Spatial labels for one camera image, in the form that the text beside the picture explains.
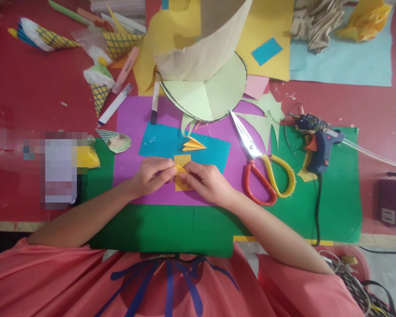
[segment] scissor blade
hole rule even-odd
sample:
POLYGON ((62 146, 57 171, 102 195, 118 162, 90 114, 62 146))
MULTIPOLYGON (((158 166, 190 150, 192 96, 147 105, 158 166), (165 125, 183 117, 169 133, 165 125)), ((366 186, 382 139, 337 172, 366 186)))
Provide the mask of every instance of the scissor blade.
POLYGON ((245 126, 242 124, 239 118, 233 113, 232 110, 230 110, 230 114, 233 117, 233 121, 235 122, 236 129, 238 129, 239 136, 241 137, 242 143, 245 146, 246 150, 248 151, 250 157, 253 159, 260 157, 262 153, 258 150, 250 134, 245 129, 245 126))

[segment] hot glue gun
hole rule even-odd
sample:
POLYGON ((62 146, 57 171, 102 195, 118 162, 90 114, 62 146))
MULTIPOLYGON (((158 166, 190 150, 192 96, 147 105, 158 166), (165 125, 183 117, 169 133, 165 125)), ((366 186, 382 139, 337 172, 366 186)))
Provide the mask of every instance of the hot glue gun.
POLYGON ((330 124, 312 114, 289 115, 295 119, 297 130, 311 138, 305 147, 313 152, 307 171, 317 175, 323 174, 329 166, 333 144, 341 143, 345 134, 339 129, 331 128, 330 124))

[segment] purple paper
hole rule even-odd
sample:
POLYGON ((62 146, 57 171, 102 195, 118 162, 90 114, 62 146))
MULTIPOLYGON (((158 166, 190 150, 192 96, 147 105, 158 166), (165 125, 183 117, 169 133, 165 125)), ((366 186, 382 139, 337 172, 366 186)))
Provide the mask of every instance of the purple paper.
MULTIPOLYGON (((116 154, 114 160, 114 186, 119 185, 126 178, 135 175, 144 158, 138 153, 147 122, 151 118, 151 103, 152 97, 128 96, 119 107, 116 131, 129 136, 132 139, 132 145, 125 152, 116 154)), ((235 108, 235 112, 263 115, 263 112, 258 107, 246 101, 239 102, 235 108)), ((182 111, 173 105, 166 96, 159 97, 157 123, 180 129, 182 116, 182 111)), ((259 134, 245 120, 241 119, 241 121, 259 150, 264 152, 264 144, 259 134)), ((243 192, 243 167, 247 164, 249 158, 242 146, 242 142, 236 132, 236 127, 231 116, 227 116, 214 123, 209 123, 208 125, 201 122, 198 129, 194 129, 193 132, 231 143, 224 176, 235 189, 243 192)), ((265 173, 265 167, 263 167, 259 159, 256 160, 256 164, 258 168, 265 173)), ((255 197, 262 201, 268 199, 267 192, 252 173, 249 184, 255 197)), ((136 199, 132 203, 148 205, 209 205, 208 202, 204 201, 193 190, 176 192, 174 183, 165 184, 155 193, 136 199)))

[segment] pink marker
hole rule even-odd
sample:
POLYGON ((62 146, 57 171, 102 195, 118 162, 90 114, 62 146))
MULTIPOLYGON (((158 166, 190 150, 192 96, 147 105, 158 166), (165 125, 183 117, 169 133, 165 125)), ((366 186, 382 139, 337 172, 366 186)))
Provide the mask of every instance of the pink marker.
POLYGON ((139 55, 139 49, 136 46, 134 46, 133 49, 131 50, 131 53, 129 54, 128 59, 126 60, 125 65, 122 68, 122 71, 119 74, 119 77, 117 78, 116 83, 113 85, 111 92, 115 94, 118 94, 120 92, 127 76, 129 75, 129 72, 133 67, 133 64, 138 58, 138 55, 139 55))

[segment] yellow scissor handle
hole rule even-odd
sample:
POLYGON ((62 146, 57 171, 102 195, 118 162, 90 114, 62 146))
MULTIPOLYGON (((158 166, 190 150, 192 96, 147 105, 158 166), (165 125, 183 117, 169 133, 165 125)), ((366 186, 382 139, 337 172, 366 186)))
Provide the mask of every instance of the yellow scissor handle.
POLYGON ((265 168, 267 169, 268 180, 270 181, 271 186, 273 187, 274 191, 276 192, 277 197, 280 197, 280 198, 289 197, 295 190, 295 185, 296 185, 296 177, 295 177, 295 173, 293 172, 293 169, 290 167, 290 165, 288 163, 286 163, 281 158, 279 158, 275 155, 271 155, 270 158, 268 158, 268 156, 263 153, 260 156, 260 158, 264 161, 265 168), (287 185, 286 190, 283 193, 279 192, 279 189, 277 188, 277 184, 276 184, 276 180, 274 179, 273 168, 271 167, 270 159, 273 160, 274 162, 280 164, 287 172, 287 176, 289 178, 289 183, 287 185))

